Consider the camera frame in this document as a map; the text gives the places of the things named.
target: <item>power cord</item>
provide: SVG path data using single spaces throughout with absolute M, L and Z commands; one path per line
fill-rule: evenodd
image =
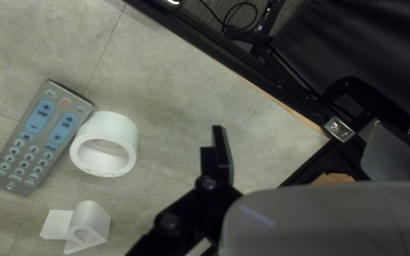
M 253 20 L 251 21 L 251 23 L 250 23 L 249 25 L 243 27 L 243 29 L 247 29 L 248 27 L 250 27 L 250 26 L 256 21 L 256 19 L 257 19 L 257 15 L 258 15 L 257 7 L 256 7 L 255 5 L 253 5 L 252 3 L 248 3 L 248 0 L 246 0 L 245 2 L 237 3 L 237 4 L 234 5 L 231 9 L 229 9 L 229 10 L 227 11 L 227 13 L 225 14 L 225 16 L 224 16 L 224 20 L 220 20 L 220 18 L 219 18 L 219 17 L 214 13 L 214 11 L 204 2 L 204 0 L 199 0 L 199 1 L 205 6 L 205 8 L 207 8 L 207 9 L 211 12 L 211 14 L 214 16 L 214 18 L 221 24 L 221 33 L 223 33 L 223 34 L 225 33 L 225 30 L 226 30 L 227 26 L 229 26 L 229 23 L 231 22 L 231 20 L 232 20 L 232 18 L 234 17 L 234 15 L 235 15 L 235 14 L 238 12 L 238 10 L 239 10 L 240 8 L 242 8 L 242 6 L 244 6 L 244 5 L 250 6 L 252 9 L 254 9 L 255 15 L 254 15 L 254 18 L 253 18 Z M 229 14 L 231 13 L 231 11 L 232 11 L 233 9 L 235 9 L 235 8 L 237 8 L 237 9 L 236 9 L 235 12 L 230 16 L 229 20 L 227 20 L 227 17 L 228 17 Z M 242 36 L 239 37 L 239 38 L 233 39 L 233 40 L 239 40 L 239 39 L 242 39 L 242 38 L 246 37 L 247 35 L 249 35 L 251 32 L 254 31 L 254 29 L 256 29 L 257 25 L 260 23 L 261 20 L 259 20 L 259 22 L 257 22 L 256 25 L 255 25 L 252 29 L 250 29 L 248 32 L 246 32 L 244 35 L 242 35 Z

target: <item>red power button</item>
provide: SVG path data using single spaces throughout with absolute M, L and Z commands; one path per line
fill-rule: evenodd
M 62 97 L 61 98 L 61 104 L 65 107 L 71 105 L 71 99 L 68 97 Z

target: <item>silver remote control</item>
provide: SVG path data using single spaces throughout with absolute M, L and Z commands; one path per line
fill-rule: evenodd
M 0 189 L 31 196 L 93 111 L 93 104 L 46 80 L 0 153 Z

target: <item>concrete floor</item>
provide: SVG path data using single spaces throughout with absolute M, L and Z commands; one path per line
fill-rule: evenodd
M 112 224 L 108 242 L 74 255 L 124 255 L 156 213 L 193 188 L 211 125 L 227 129 L 243 193 L 276 187 L 327 141 L 118 0 L 0 0 L 0 150 L 48 78 L 96 110 L 132 119 L 137 165 L 118 178 L 94 177 L 66 149 L 30 198 L 0 190 L 0 256 L 63 255 L 64 241 L 39 233 L 49 209 L 73 210 L 83 200 L 98 202 Z

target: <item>black fabric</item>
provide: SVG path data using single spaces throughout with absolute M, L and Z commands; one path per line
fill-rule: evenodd
M 357 76 L 410 114 L 410 0 L 309 0 L 272 46 L 319 93 Z

